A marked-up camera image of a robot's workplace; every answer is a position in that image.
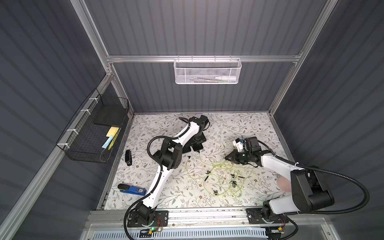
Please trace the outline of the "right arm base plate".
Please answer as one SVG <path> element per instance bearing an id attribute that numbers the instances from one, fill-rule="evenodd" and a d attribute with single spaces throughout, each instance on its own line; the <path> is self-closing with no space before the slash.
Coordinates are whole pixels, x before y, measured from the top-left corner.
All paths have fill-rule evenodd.
<path id="1" fill-rule="evenodd" d="M 284 215 L 276 215 L 269 209 L 263 207 L 247 208 L 247 217 L 250 224 L 283 224 L 289 221 Z"/>

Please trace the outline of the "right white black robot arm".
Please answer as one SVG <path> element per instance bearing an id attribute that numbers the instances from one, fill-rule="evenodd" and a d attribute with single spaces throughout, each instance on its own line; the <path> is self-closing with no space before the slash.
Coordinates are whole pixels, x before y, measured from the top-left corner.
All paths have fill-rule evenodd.
<path id="1" fill-rule="evenodd" d="M 276 172 L 290 184 L 290 195 L 263 203 L 261 216 L 266 223 L 273 223 L 283 214 L 311 213 L 335 203 L 331 191 L 320 174 L 291 162 L 286 163 L 269 150 L 239 152 L 235 149 L 225 157 L 225 160 L 238 165 L 255 163 L 259 167 Z"/>

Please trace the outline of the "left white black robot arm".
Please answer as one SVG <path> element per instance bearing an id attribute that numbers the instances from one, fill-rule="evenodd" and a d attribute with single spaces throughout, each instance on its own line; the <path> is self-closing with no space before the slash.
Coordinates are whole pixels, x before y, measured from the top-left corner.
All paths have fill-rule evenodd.
<path id="1" fill-rule="evenodd" d="M 159 167 L 150 191 L 138 200 L 134 208 L 134 213 L 146 225 L 154 220 L 160 195 L 167 180 L 182 162 L 182 155 L 191 151 L 203 150 L 203 143 L 207 141 L 204 131 L 209 128 L 210 121 L 206 116 L 191 117 L 190 119 L 180 117 L 180 120 L 187 123 L 181 132 L 174 137 L 154 137 L 147 145 L 149 157 L 159 164 Z"/>

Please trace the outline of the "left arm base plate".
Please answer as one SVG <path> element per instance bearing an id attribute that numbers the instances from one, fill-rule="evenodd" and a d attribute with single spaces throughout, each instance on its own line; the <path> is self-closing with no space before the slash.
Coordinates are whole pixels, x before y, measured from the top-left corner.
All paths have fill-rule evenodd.
<path id="1" fill-rule="evenodd" d="M 169 220 L 169 211 L 155 211 L 149 214 L 148 217 L 139 215 L 137 211 L 131 211 L 127 219 L 128 228 L 139 227 L 166 227 Z"/>

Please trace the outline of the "green wired earphones tangle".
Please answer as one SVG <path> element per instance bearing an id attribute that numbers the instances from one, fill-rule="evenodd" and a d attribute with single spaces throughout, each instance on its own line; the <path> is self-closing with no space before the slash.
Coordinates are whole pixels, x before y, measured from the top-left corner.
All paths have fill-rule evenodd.
<path id="1" fill-rule="evenodd" d="M 236 165 L 226 160 L 211 162 L 204 159 L 201 153 L 197 154 L 196 159 L 188 157 L 183 167 L 201 194 L 223 198 L 242 197 L 246 180 L 257 169 L 251 165 Z"/>

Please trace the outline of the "black phone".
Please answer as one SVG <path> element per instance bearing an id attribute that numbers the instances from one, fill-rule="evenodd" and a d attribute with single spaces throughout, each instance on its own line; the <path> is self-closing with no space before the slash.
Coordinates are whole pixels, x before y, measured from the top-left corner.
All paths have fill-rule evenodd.
<path id="1" fill-rule="evenodd" d="M 195 143 L 192 145 L 192 148 L 195 152 L 199 152 L 204 149 L 203 144 L 201 143 Z"/>

